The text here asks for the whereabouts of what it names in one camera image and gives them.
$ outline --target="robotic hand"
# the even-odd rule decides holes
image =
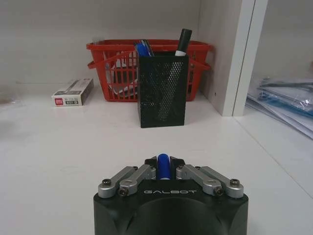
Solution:
[[[95,235],[246,235],[248,197],[239,180],[183,159],[167,162],[146,159],[102,181],[93,198]]]

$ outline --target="screw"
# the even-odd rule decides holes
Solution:
[[[237,180],[237,179],[231,179],[231,180],[230,180],[230,184],[231,184],[231,185],[237,185],[237,186],[238,186],[238,185],[240,184],[240,181]]]
[[[104,179],[104,180],[102,181],[102,183],[103,183],[104,185],[111,185],[111,180],[110,180],[110,179]]]
[[[128,195],[128,189],[127,188],[120,188],[118,191],[118,194],[122,197],[125,197]]]
[[[224,191],[222,188],[214,188],[214,194],[215,194],[215,196],[220,197],[224,194]]]

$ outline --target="white box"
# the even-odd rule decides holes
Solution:
[[[81,106],[93,89],[93,79],[73,79],[51,98],[54,106]]]

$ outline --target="silver metal bracket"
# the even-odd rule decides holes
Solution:
[[[232,198],[241,198],[244,196],[244,186],[237,179],[228,179],[208,166],[202,166],[199,170],[205,175],[221,182],[226,195]]]
[[[176,168],[176,179],[192,179],[202,187],[203,192],[213,196],[221,196],[223,194],[222,185],[218,180],[208,177],[206,174],[189,164]]]
[[[119,183],[118,193],[121,196],[129,196],[137,192],[138,185],[142,180],[155,180],[156,169],[150,165],[142,165],[135,173],[133,173],[127,179],[122,180]]]
[[[104,179],[101,184],[98,186],[98,195],[101,198],[113,197],[116,193],[116,190],[119,187],[121,180],[130,177],[136,168],[133,166],[127,166],[122,169],[119,173],[114,175],[111,179]]]

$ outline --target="pen holder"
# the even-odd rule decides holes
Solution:
[[[138,56],[137,60],[141,128],[184,125],[188,56]]]

